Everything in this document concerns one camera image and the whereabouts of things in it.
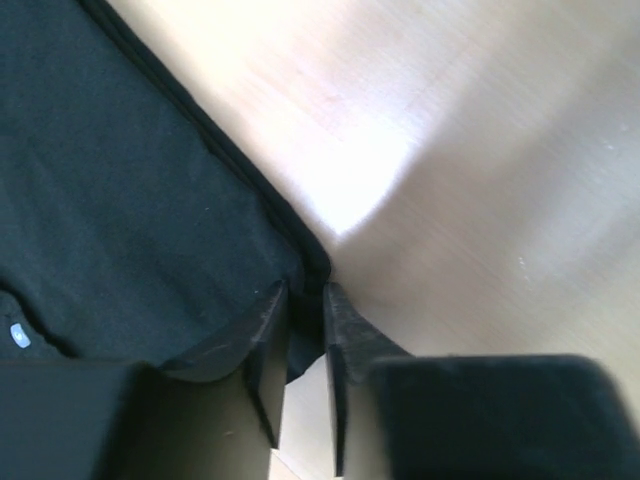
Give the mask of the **black long sleeve shirt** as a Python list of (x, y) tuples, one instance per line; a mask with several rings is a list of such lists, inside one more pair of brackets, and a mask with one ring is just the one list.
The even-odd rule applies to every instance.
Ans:
[(330, 262), (104, 1), (1, 5), (1, 356), (163, 364), (274, 282), (288, 375), (323, 353)]

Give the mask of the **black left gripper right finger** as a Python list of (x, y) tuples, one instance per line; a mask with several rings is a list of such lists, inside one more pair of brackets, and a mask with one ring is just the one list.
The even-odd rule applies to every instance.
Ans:
[(418, 357), (324, 290), (335, 472), (344, 479), (635, 479), (639, 434), (576, 355)]

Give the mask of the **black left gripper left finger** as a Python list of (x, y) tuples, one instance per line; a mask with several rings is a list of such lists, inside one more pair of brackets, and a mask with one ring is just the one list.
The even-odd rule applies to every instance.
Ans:
[(287, 379), (288, 287), (154, 367), (1, 366), (5, 479), (265, 479)]

